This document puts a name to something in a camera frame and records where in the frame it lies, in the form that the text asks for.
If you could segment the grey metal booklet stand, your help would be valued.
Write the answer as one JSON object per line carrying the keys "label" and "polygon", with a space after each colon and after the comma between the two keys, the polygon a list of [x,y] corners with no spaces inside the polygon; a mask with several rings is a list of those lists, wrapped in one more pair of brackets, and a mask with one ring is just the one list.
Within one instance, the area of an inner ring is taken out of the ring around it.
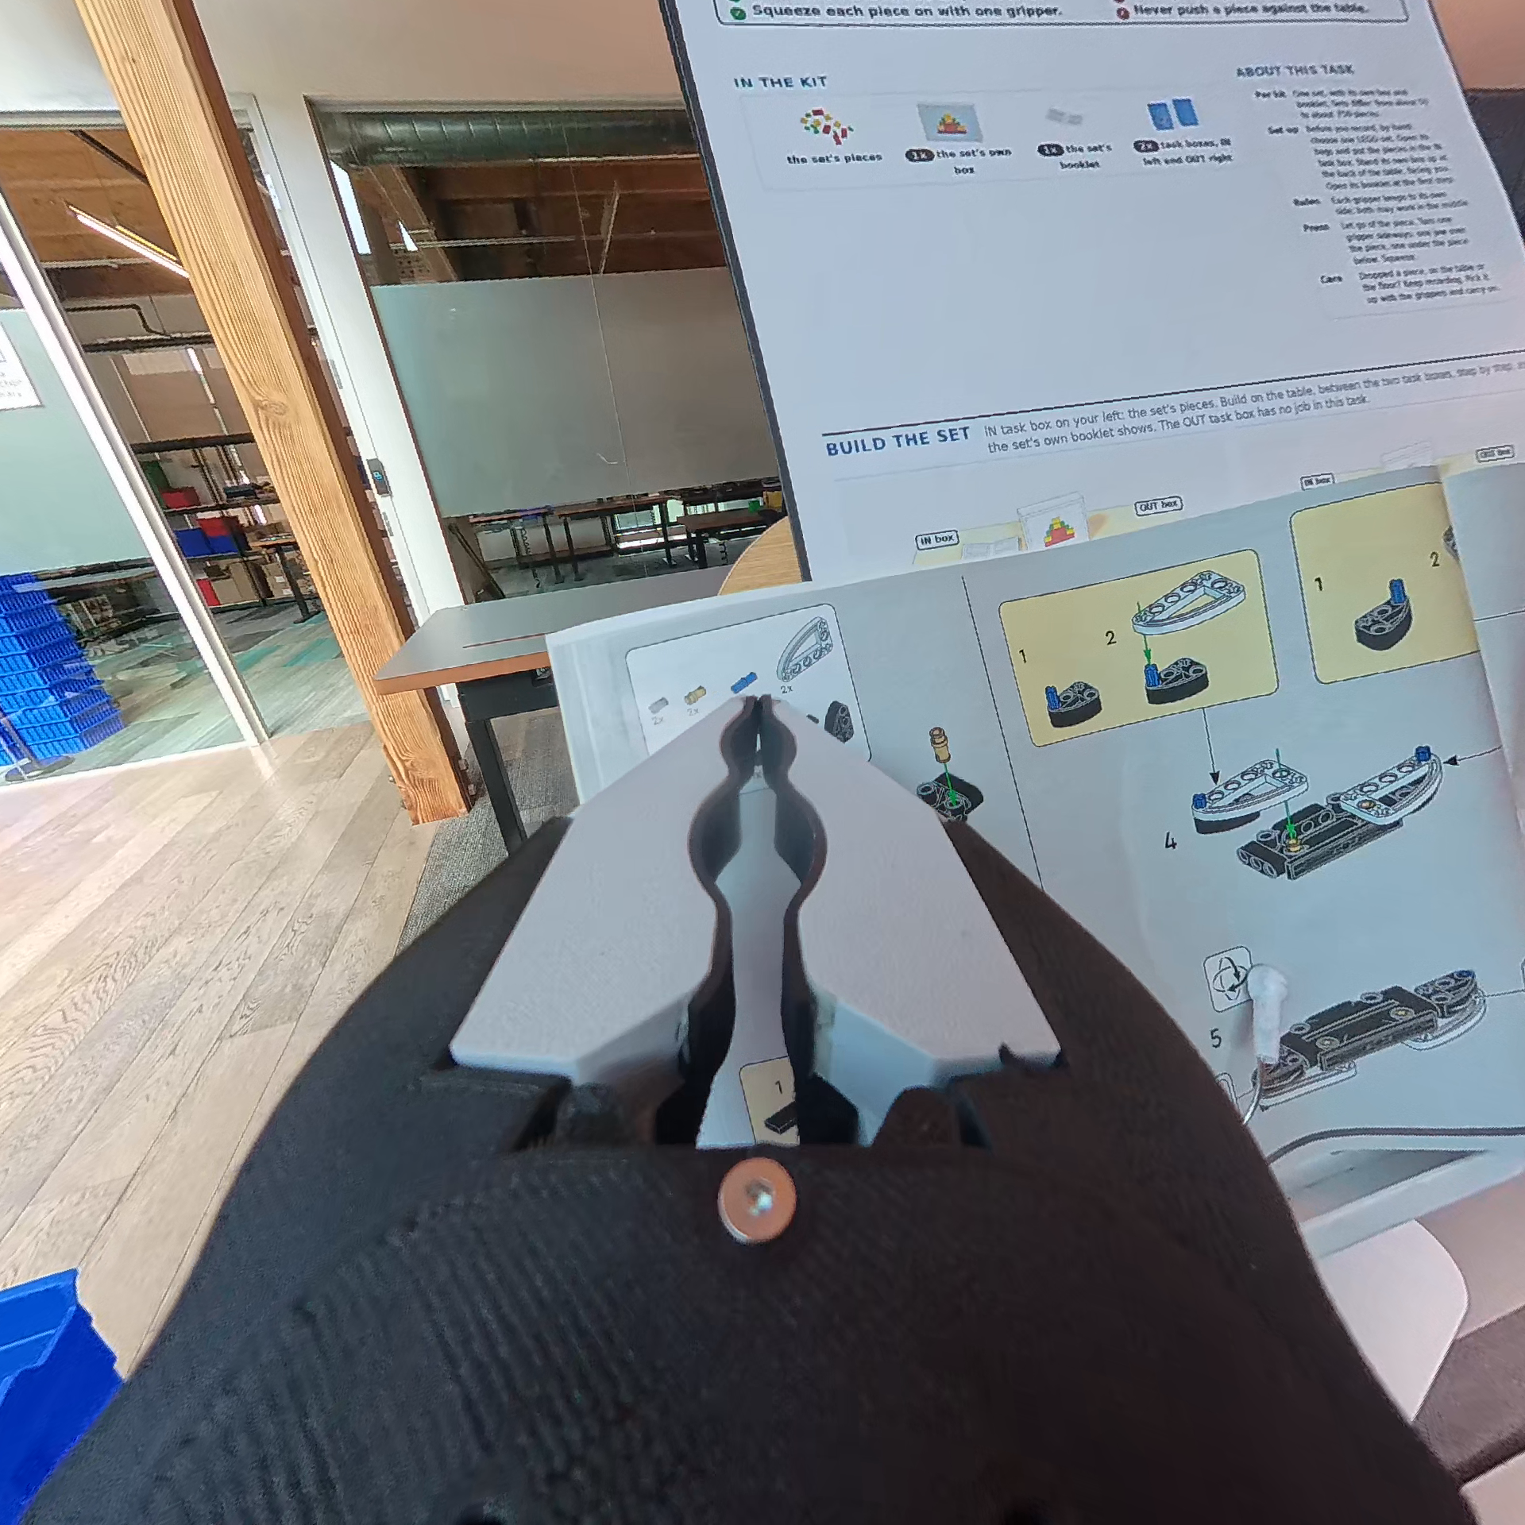
{"label": "grey metal booklet stand", "polygon": [[[1243,1122],[1272,1097],[1275,1078],[1301,1095],[1355,1076],[1358,1056],[1436,1051],[1473,1029],[1486,993],[1473,969],[1415,991],[1366,991],[1306,1020],[1285,1010],[1287,979],[1266,964],[1243,971],[1252,1082],[1227,1078]],[[1463,1271],[1420,1219],[1521,1172],[1521,1126],[1335,1128],[1270,1153],[1324,1290],[1364,1360],[1407,1418],[1416,1416],[1469,1310]]]}

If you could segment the dark rectangular table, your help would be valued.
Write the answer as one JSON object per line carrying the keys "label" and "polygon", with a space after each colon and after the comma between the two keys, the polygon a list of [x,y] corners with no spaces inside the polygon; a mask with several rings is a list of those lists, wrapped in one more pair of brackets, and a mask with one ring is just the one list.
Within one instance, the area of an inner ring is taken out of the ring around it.
{"label": "dark rectangular table", "polygon": [[514,852],[527,838],[527,830],[491,724],[496,716],[556,707],[554,680],[535,676],[539,668],[549,666],[547,635],[632,610],[709,596],[725,577],[726,567],[713,566],[442,608],[379,668],[375,683],[382,693],[444,685],[458,689],[485,794],[502,830],[504,848]]}

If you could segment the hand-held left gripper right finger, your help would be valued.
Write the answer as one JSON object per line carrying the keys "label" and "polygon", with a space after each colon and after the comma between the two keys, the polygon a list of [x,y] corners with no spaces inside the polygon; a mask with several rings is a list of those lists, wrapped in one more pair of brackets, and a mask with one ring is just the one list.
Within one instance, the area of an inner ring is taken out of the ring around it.
{"label": "hand-held left gripper right finger", "polygon": [[1059,1041],[943,821],[790,705],[759,701],[784,908],[781,1022],[798,1140],[858,1143],[908,1087],[1042,1068]]}

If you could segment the round wooden table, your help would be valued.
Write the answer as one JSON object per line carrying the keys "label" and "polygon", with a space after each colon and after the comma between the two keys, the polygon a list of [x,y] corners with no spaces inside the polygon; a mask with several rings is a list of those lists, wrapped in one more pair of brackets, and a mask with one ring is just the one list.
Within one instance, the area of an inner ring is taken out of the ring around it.
{"label": "round wooden table", "polygon": [[730,564],[717,593],[721,596],[798,585],[802,569],[790,517],[779,517]]}

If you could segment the white printed task sheet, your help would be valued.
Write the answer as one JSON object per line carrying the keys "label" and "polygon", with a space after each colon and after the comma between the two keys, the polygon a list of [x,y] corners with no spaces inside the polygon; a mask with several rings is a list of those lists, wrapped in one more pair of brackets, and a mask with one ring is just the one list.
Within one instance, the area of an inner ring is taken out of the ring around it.
{"label": "white printed task sheet", "polygon": [[808,573],[1521,461],[1430,3],[661,3]]}

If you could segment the toy building instruction booklet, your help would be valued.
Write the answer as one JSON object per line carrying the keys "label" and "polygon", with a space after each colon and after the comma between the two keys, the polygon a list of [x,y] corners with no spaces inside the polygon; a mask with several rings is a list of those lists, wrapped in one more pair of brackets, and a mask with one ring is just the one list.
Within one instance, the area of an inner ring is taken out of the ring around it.
{"label": "toy building instruction booklet", "polygon": [[1521,1138],[1521,828],[1432,469],[1042,552],[798,583],[549,639],[587,796],[777,695],[1034,875],[1252,1130]]}

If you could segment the storage shelf with bins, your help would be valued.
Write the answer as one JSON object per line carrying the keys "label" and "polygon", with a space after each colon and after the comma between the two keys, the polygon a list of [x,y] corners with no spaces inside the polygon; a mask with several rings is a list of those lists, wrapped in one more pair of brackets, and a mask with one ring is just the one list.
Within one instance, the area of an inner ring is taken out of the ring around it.
{"label": "storage shelf with bins", "polygon": [[272,479],[245,467],[247,430],[172,436],[129,450],[156,494],[172,538],[210,606],[292,602],[299,622],[319,593],[286,523]]}

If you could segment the blue plastic bin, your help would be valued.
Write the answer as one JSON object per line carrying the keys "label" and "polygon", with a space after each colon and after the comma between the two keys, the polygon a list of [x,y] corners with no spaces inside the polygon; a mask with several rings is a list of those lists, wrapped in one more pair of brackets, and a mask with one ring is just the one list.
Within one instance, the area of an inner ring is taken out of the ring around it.
{"label": "blue plastic bin", "polygon": [[2,1520],[19,1520],[120,1387],[73,1267],[2,1292]]}

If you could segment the stack of blue bins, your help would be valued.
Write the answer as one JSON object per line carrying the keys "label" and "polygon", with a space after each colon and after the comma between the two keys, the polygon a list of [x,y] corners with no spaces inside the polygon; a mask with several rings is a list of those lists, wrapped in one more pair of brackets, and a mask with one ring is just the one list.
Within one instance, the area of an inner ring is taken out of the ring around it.
{"label": "stack of blue bins", "polygon": [[19,780],[123,730],[71,625],[33,573],[2,577],[2,767]]}

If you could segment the grey desk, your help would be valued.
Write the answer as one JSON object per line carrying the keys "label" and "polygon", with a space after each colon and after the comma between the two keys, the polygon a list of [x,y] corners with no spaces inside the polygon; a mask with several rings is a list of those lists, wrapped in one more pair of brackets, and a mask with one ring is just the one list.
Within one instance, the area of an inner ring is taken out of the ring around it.
{"label": "grey desk", "polygon": [[1445,1238],[1467,1286],[1469,1310],[1428,1389],[1416,1430],[1473,1513],[1523,1520],[1523,1250]]}

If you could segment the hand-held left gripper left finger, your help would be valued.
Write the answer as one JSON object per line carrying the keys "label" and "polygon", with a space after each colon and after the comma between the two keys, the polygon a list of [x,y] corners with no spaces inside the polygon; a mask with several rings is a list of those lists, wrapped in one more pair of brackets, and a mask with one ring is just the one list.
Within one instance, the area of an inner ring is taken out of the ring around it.
{"label": "hand-held left gripper left finger", "polygon": [[632,1087],[659,1142],[697,1142],[734,1035],[732,913],[761,707],[715,712],[570,819],[450,1041],[458,1064]]}

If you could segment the wooden pillar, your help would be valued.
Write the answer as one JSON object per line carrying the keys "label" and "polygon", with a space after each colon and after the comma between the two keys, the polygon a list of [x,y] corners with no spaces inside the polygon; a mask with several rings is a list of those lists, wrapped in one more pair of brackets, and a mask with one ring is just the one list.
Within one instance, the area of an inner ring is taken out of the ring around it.
{"label": "wooden pillar", "polygon": [[415,825],[458,817],[467,784],[437,695],[375,680],[413,624],[201,20],[189,1],[77,9],[402,803]]}

